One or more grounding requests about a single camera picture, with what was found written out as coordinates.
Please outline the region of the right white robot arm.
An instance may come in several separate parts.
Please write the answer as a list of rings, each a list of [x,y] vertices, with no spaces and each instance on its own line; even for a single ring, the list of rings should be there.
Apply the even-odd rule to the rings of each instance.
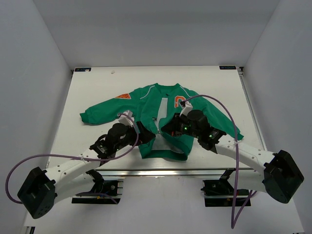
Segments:
[[[292,156],[286,151],[263,151],[246,143],[239,143],[224,131],[211,126],[200,110],[187,115],[174,114],[172,120],[161,128],[173,137],[188,135],[199,145],[215,154],[238,159],[250,170],[239,172],[227,169],[216,185],[225,194],[237,189],[267,193],[274,200],[287,204],[304,181],[304,177]]]

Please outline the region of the green zip-up jacket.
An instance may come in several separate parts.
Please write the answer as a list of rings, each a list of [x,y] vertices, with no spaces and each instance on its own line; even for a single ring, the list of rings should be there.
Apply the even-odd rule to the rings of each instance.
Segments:
[[[140,145],[142,158],[167,158],[170,160],[186,161],[192,150],[194,139],[191,136],[170,136],[161,128],[173,118],[175,113],[182,110],[181,101],[190,99],[195,110],[200,110],[208,118],[208,122],[231,137],[243,139],[239,128],[207,99],[182,87],[180,84],[164,86],[158,83],[137,88],[129,93],[121,94],[110,100],[87,108],[80,117],[83,123],[100,125],[118,118],[118,114],[131,111],[135,121],[155,134],[155,139]]]

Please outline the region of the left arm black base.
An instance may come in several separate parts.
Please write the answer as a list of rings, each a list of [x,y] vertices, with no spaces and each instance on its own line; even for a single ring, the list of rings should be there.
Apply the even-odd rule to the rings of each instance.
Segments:
[[[120,202],[123,191],[122,179],[104,179],[103,176],[90,170],[85,175],[91,179],[91,189],[79,193],[72,198],[72,204],[112,204],[117,205]]]

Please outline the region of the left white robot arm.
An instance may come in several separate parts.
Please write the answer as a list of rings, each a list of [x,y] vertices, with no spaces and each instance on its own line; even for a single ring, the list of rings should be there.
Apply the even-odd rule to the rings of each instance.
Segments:
[[[31,217],[38,219],[54,204],[71,196],[116,195],[96,168],[115,158],[118,150],[149,143],[155,137],[140,121],[136,126],[116,123],[77,160],[71,159],[44,170],[40,167],[32,169],[18,191],[18,198]]]

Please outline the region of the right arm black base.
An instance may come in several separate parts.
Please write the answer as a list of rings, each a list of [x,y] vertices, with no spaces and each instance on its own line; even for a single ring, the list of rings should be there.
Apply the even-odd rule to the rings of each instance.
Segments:
[[[204,195],[205,207],[231,207],[233,205],[234,186],[229,178],[235,178],[235,169],[227,169],[219,179],[203,181],[201,191]]]

